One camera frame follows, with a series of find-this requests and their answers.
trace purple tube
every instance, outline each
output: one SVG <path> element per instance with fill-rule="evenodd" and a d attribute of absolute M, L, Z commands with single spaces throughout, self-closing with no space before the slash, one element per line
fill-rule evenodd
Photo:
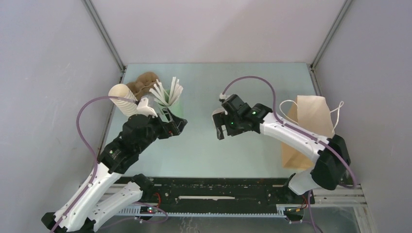
<path fill-rule="evenodd" d="M 89 106 L 91 103 L 98 101 L 98 100 L 104 100 L 104 99 L 119 99 L 119 100 L 124 100 L 124 101 L 128 101 L 128 102 L 135 102 L 134 100 L 130 100 L 130 99 L 125 99 L 125 98 L 121 98 L 121 97 L 117 97 L 117 96 L 102 96 L 102 97 L 97 97 L 94 98 L 92 100 L 90 100 L 89 102 L 87 102 L 86 104 L 83 105 L 83 107 L 80 109 L 79 113 L 77 114 L 77 118 L 76 118 L 76 127 L 77 127 L 77 133 L 79 134 L 80 138 L 82 139 L 83 143 L 86 145 L 86 147 L 89 149 L 90 153 L 93 155 L 94 157 L 94 163 L 93 163 L 93 173 L 90 177 L 89 183 L 93 184 L 93 181 L 96 177 L 96 173 L 97 173 L 97 154 L 96 152 L 94 152 L 93 148 L 90 146 L 90 144 L 86 141 L 85 137 L 82 134 L 82 131 L 80 130 L 80 116 L 82 115 L 83 110 Z M 53 233 L 57 226 L 63 221 L 63 216 L 66 216 L 68 212 L 70 212 L 70 210 L 73 208 L 73 206 L 80 200 L 80 198 L 82 198 L 82 196 L 85 194 L 85 192 L 88 189 L 88 185 L 86 185 L 83 190 L 79 193 L 79 195 L 73 200 L 73 202 L 67 207 L 66 211 L 62 214 L 62 216 L 59 218 L 59 220 L 56 222 L 56 224 L 52 227 L 52 229 L 50 230 L 50 233 Z"/>
<path fill-rule="evenodd" d="M 310 195 L 311 195 L 311 193 L 312 193 L 312 190 L 308 192 L 308 209 L 309 209 L 310 222 L 312 223 L 313 230 L 315 230 L 315 233 L 316 233 L 316 224 L 315 224 L 315 221 L 313 220 L 312 209 L 310 207 Z"/>
<path fill-rule="evenodd" d="M 285 123 L 283 120 L 281 120 L 281 119 L 279 118 L 279 116 L 278 116 L 277 113 L 276 113 L 276 93 L 275 93 L 275 89 L 273 88 L 273 86 L 272 86 L 266 79 L 261 78 L 261 77 L 257 77 L 257 76 L 244 76 L 244 77 L 237 78 L 237 79 L 233 80 L 232 82 L 230 82 L 230 83 L 226 86 L 226 88 L 224 89 L 224 91 L 222 92 L 222 94 L 225 94 L 226 91 L 228 90 L 228 88 L 229 88 L 232 84 L 234 84 L 235 82 L 237 82 L 237 81 L 239 81 L 239 80 L 242 80 L 242 79 L 259 79 L 259 80 L 265 82 L 265 83 L 270 87 L 270 89 L 271 89 L 271 91 L 272 91 L 272 95 L 273 95 L 273 107 L 272 107 L 272 109 L 273 109 L 273 115 L 274 115 L 274 117 L 276 118 L 276 120 L 277 120 L 279 123 L 281 123 L 282 125 L 285 125 L 286 127 L 294 130 L 295 132 L 298 132 L 298 133 L 300 133 L 300 134 L 302 134 L 302 135 L 310 138 L 311 140 L 313 140 L 313 141 L 315 141 L 315 142 L 318 142 L 319 144 L 321 144 L 322 146 L 324 146 L 326 149 L 330 150 L 330 151 L 339 159 L 339 161 L 343 164 L 343 166 L 346 168 L 346 170 L 349 171 L 349 174 L 350 174 L 350 176 L 352 177 L 352 180 L 353 180 L 353 186 L 352 186 L 352 187 L 347 186 L 347 185 L 342 185 L 342 186 L 343 186 L 343 187 L 349 187 L 349 188 L 356 188 L 356 186 L 357 186 L 357 184 L 358 184 L 357 179 L 356 179 L 356 176 L 355 176 L 355 174 L 353 173 L 353 171 L 350 169 L 350 167 L 349 167 L 349 165 L 346 163 L 346 161 L 341 157 L 341 155 L 339 155 L 339 154 L 338 154 L 332 147 L 330 147 L 327 143 L 325 143 L 325 142 L 323 142 L 323 141 L 318 141 L 318 139 L 317 139 L 315 136 L 313 136 L 313 135 L 311 135 L 311 134 L 309 134 L 309 133 L 307 133 L 307 132 L 305 132 L 305 131 L 297 128 L 297 127 L 295 127 L 295 124 L 293 124 L 293 123 Z M 320 230 L 320 232 L 323 232 L 323 231 L 315 224 L 315 222 L 314 222 L 314 220 L 313 220 L 312 210 L 311 210 L 311 208 L 310 208 L 310 194 L 311 194 L 311 193 L 312 193 L 312 190 L 309 191 L 309 194 L 308 194 L 308 208 L 309 208 L 309 214 L 310 214 L 310 222 L 309 222 L 309 223 L 312 224 L 313 229 L 315 230 L 315 232 L 317 232 L 317 231 L 316 231 L 316 228 L 318 228 L 318 229 Z"/>

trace metal frame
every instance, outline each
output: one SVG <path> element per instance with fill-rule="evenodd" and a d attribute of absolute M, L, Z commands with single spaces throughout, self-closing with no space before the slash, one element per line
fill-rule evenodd
<path fill-rule="evenodd" d="M 119 66 L 119 69 L 121 72 L 124 72 L 126 70 L 126 67 L 124 63 L 121 61 L 119 54 L 116 51 L 116 48 L 112 42 L 112 40 L 109 37 L 109 34 L 107 33 L 106 28 L 104 27 L 102 20 L 99 17 L 99 14 L 96 11 L 96 8 L 94 7 L 93 3 L 91 0 L 82 0 L 83 4 L 85 5 L 86 10 L 89 12 L 90 17 L 92 18 L 94 24 L 96 25 L 96 28 L 99 30 L 100 35 L 102 36 L 103 41 L 107 45 L 107 47 L 110 50 L 110 53 L 112 54 L 113 58 L 115 59 L 117 65 Z"/>
<path fill-rule="evenodd" d="M 323 54 L 325 53 L 325 50 L 327 46 L 329 45 L 330 41 L 332 40 L 335 32 L 338 30 L 344 16 L 346 15 L 350 5 L 352 4 L 353 0 L 345 0 L 343 3 L 343 6 L 341 10 L 338 13 L 338 16 L 336 17 L 335 21 L 332 24 L 332 27 L 330 28 L 329 32 L 327 33 L 327 36 L 325 40 L 323 41 L 318 53 L 316 54 L 315 58 L 313 59 L 312 64 L 310 65 L 313 69 L 316 69 L 316 67 L 319 64 L 319 61 L 321 60 Z"/>
<path fill-rule="evenodd" d="M 122 72 L 122 77 L 120 78 L 120 83 L 124 77 L 126 66 L 122 62 L 118 52 L 116 51 L 116 48 L 113 44 L 113 42 L 110 39 L 110 36 L 107 33 L 107 30 L 105 29 L 102 20 L 100 19 L 93 3 L 91 0 L 82 0 L 82 2 L 85 5 L 85 8 L 89 12 L 93 22 L 95 23 L 97 29 L 99 30 L 99 33 L 102 36 L 102 39 L 104 40 L 105 44 L 109 48 L 110 52 L 112 53 L 113 58 L 115 59 L 116 63 L 119 66 L 119 69 Z M 316 95 L 321 96 L 322 91 L 321 87 L 319 85 L 319 82 L 316 78 L 316 68 L 325 53 L 328 45 L 330 44 L 330 41 L 332 40 L 334 34 L 336 33 L 337 29 L 339 28 L 344 16 L 348 12 L 349 7 L 351 6 L 353 0 L 345 0 L 342 8 L 340 9 L 336 19 L 334 20 L 325 40 L 323 41 L 321 47 L 319 48 L 315 58 L 313 59 L 313 62 L 309 65 L 308 64 L 308 70 L 310 73 L 310 77 L 313 83 L 313 87 L 315 89 Z M 101 148 L 103 148 L 103 145 L 105 144 L 106 141 L 106 134 L 107 134 L 107 129 L 108 126 L 110 125 L 111 119 L 113 116 L 113 108 L 111 109 L 110 115 L 108 116 L 108 124 L 106 125 L 106 129 L 103 133 L 103 137 L 101 139 Z M 122 188 L 124 184 L 114 184 L 111 188 L 109 188 L 106 192 L 106 194 L 110 194 L 115 192 L 117 189 Z M 362 189 L 356 188 L 356 189 L 345 189 L 342 187 L 338 187 L 334 191 L 328 191 L 324 189 L 316 189 L 313 191 L 314 193 L 314 199 L 315 199 L 315 204 L 313 204 L 313 207 L 353 207 L 357 222 L 360 228 L 360 233 L 375 233 L 376 229 L 373 224 L 373 220 L 371 217 L 371 214 L 369 212 L 369 209 L 366 204 L 366 199 L 363 195 Z M 283 211 L 287 207 L 295 206 L 293 204 L 286 204 L 286 205 L 276 205 L 278 208 L 278 214 L 276 215 L 236 215 L 236 214 L 231 214 L 231 215 L 210 215 L 210 214 L 199 214 L 198 216 L 227 216 L 227 217 L 284 217 L 283 216 Z M 120 211 L 118 214 L 119 216 L 134 216 L 136 213 L 138 213 L 139 207 L 135 205 L 130 205 Z M 186 213 L 172 213 L 171 216 L 187 216 Z"/>

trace red wire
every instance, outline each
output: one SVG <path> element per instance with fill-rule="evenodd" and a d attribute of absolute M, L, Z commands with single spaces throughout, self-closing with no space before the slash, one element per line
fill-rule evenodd
<path fill-rule="evenodd" d="M 159 193 L 154 193 L 154 194 L 157 195 L 157 197 L 159 198 L 159 203 L 157 204 L 157 208 L 159 208 L 160 204 L 162 203 L 162 199 L 160 198 Z"/>
<path fill-rule="evenodd" d="M 306 203 L 306 206 L 303 207 L 305 209 L 308 206 L 308 200 L 305 198 L 305 196 L 302 195 L 302 197 L 303 197 L 303 199 L 305 200 L 305 203 Z"/>

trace bag handle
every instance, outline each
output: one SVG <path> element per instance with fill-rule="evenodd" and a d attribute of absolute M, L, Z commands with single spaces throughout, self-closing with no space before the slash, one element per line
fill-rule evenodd
<path fill-rule="evenodd" d="M 292 103 L 294 103 L 294 104 L 296 105 L 296 109 L 299 109 L 299 106 L 297 105 L 297 103 L 296 103 L 295 101 L 293 101 L 293 100 L 285 100 L 285 101 L 282 101 L 282 102 L 280 103 L 280 105 L 279 105 L 279 110 L 280 110 L 280 112 L 281 112 L 289 121 L 295 123 L 296 125 L 299 125 L 299 123 L 297 123 L 296 121 L 290 119 L 290 118 L 288 117 L 288 115 L 286 115 L 286 114 L 283 112 L 283 110 L 282 110 L 282 104 L 284 104 L 284 103 L 286 103 L 286 102 L 292 102 Z"/>
<path fill-rule="evenodd" d="M 297 103 L 296 103 L 295 101 L 293 101 L 293 100 L 285 100 L 285 101 L 282 101 L 282 102 L 280 103 L 280 105 L 279 105 L 279 110 L 280 110 L 280 112 L 281 112 L 281 113 L 285 116 L 285 118 L 287 118 L 289 121 L 295 123 L 296 125 L 299 125 L 298 122 L 290 119 L 290 118 L 288 117 L 288 115 L 286 115 L 286 114 L 283 112 L 283 110 L 282 110 L 282 104 L 284 104 L 284 103 L 286 103 L 286 102 L 292 102 L 292 103 L 294 103 L 294 104 L 296 105 L 296 109 L 299 109 L 299 105 L 297 105 Z M 333 109 L 332 111 L 330 111 L 330 113 L 333 113 L 333 112 L 335 112 L 335 111 L 338 111 L 338 115 L 336 116 L 336 122 L 335 122 L 335 125 L 333 126 L 332 133 L 335 133 L 336 126 L 338 126 L 339 117 L 340 117 L 339 114 L 340 114 L 341 108 L 342 108 L 342 106 L 343 106 L 344 104 L 345 104 L 345 102 L 341 101 L 341 102 L 339 102 L 339 105 L 338 105 L 337 108 L 335 108 L 335 109 Z"/>

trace white wall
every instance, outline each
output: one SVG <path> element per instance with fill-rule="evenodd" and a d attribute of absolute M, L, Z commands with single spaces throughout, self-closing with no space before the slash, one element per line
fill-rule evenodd
<path fill-rule="evenodd" d="M 123 62 L 311 63 L 344 0 L 96 0 Z"/>
<path fill-rule="evenodd" d="M 40 219 L 60 208 L 91 168 L 75 121 L 106 95 L 120 71 L 81 1 L 0 3 L 0 232 L 46 233 Z M 97 148 L 110 103 L 85 110 Z"/>
<path fill-rule="evenodd" d="M 412 206 L 412 1 L 356 0 L 317 69 L 337 133 L 381 233 L 406 233 Z"/>

